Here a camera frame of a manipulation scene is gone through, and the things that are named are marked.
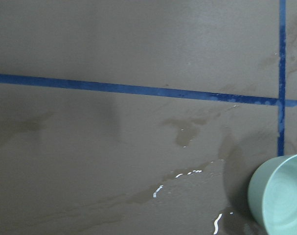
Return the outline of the mint green ceramic bowl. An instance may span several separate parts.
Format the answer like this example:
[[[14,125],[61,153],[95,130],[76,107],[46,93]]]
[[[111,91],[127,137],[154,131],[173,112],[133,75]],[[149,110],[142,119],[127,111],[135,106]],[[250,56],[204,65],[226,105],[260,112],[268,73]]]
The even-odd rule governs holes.
[[[297,235],[297,154],[258,167],[249,183],[248,204],[267,234]]]

